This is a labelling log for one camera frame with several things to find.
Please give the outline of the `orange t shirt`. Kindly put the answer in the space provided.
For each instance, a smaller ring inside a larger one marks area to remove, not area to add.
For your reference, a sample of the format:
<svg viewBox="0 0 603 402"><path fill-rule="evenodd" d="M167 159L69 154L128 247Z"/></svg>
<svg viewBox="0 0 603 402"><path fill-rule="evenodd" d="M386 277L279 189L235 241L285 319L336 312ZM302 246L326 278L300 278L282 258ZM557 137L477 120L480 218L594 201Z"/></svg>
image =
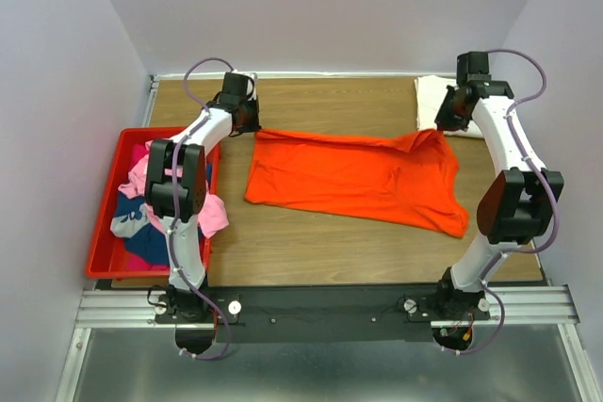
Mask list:
<svg viewBox="0 0 603 402"><path fill-rule="evenodd" d="M464 237L459 161L443 133L396 138L278 129L255 135L249 203L374 219Z"/></svg>

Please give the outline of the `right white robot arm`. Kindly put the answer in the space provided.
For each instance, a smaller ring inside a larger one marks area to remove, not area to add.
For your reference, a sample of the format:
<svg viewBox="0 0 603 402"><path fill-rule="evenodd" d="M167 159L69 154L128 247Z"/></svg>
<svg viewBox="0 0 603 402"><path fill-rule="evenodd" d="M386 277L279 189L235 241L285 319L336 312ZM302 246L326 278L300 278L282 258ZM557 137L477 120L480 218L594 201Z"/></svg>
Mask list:
<svg viewBox="0 0 603 402"><path fill-rule="evenodd" d="M523 102L508 82L492 77L490 55L458 55L456 84L447 88L435 117L442 132L467 130L475 123L496 173L477 208L478 234L437 283L431 305L446 319L478 308L487 283L511 254L539 253L552 245L559 230L557 202L564 179L531 147L516 113ZM541 236L546 242L528 249Z"/></svg>

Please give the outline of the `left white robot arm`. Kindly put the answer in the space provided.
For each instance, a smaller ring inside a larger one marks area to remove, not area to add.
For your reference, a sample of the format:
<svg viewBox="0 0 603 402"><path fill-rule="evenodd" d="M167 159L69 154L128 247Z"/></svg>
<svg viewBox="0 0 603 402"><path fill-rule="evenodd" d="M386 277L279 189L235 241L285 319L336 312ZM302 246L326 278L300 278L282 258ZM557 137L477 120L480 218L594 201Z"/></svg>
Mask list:
<svg viewBox="0 0 603 402"><path fill-rule="evenodd" d="M198 118L181 133L154 140L148 154L144 199L162 224L170 263L159 307L192 323L204 321L211 309L201 293L206 270L199 233L206 157L223 139L261 129L256 81L253 73L227 72Z"/></svg>

